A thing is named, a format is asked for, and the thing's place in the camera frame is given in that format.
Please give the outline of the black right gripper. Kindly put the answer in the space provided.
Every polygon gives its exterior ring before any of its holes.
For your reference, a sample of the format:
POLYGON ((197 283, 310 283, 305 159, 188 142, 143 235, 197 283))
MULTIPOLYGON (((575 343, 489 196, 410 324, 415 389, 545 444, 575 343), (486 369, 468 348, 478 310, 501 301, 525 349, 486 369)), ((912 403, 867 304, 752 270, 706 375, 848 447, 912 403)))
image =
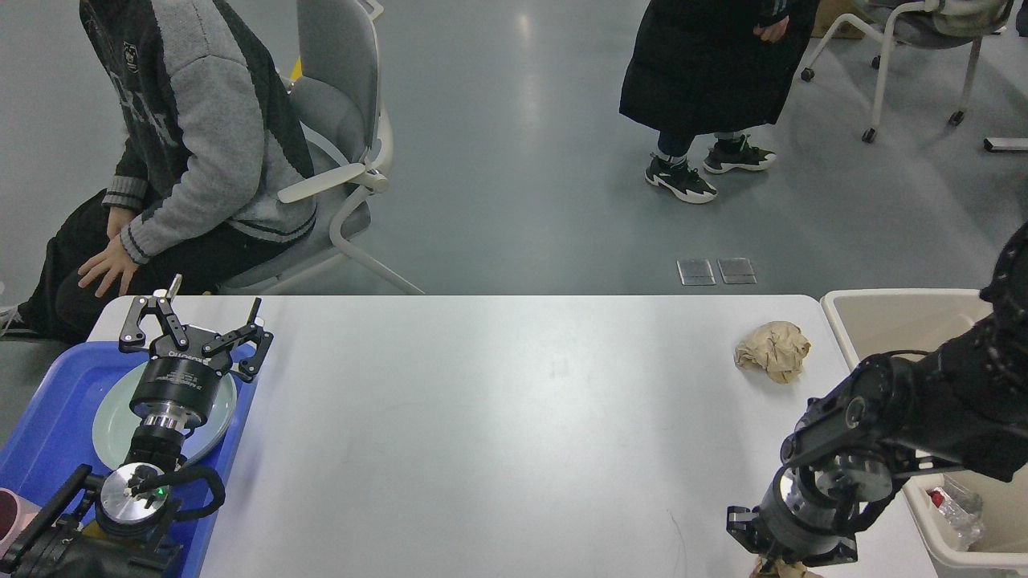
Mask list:
POLYGON ((847 527, 856 510, 855 490, 820 490, 811 470, 782 467, 759 505, 727 508, 726 531, 767 564, 848 564, 858 559, 855 532, 847 527))

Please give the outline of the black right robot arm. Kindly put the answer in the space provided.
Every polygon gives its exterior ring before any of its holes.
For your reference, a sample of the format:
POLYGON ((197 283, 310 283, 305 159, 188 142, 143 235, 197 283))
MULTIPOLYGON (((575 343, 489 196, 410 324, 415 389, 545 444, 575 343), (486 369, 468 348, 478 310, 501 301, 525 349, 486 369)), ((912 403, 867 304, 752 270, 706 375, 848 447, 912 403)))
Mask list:
POLYGON ((765 566, 847 564, 911 476, 972 470, 1009 482, 1026 464, 1026 278, 1021 227, 981 289, 991 314, 916 361, 864 358, 810 398, 760 504, 730 506, 727 533, 765 566))

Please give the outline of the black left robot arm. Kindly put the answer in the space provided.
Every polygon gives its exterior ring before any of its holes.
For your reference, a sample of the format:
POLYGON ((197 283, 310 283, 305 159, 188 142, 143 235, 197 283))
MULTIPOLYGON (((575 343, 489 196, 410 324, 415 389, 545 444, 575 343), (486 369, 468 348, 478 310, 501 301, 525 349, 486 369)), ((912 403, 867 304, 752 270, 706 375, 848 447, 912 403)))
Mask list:
POLYGON ((273 335, 254 299, 233 332, 183 324, 176 290, 128 308, 118 348, 147 352, 128 410, 138 417, 124 461, 108 474, 78 467, 2 557, 14 577, 166 577, 180 552, 169 531, 215 515, 225 502, 216 469, 187 465, 185 440, 203 431, 226 380, 257 376, 273 335))

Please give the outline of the seated person's hand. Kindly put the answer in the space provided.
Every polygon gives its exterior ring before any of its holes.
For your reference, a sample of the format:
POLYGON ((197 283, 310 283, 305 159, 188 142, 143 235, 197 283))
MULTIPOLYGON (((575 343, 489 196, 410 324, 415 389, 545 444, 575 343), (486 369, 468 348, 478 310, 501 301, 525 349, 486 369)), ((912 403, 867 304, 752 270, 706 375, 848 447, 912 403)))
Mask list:
POLYGON ((77 286, 80 289, 95 287, 93 294, 97 299, 102 299, 111 289, 116 290, 117 296, 125 296, 138 268, 139 264, 128 256, 124 244, 115 234, 105 249, 78 268, 80 280, 77 286))

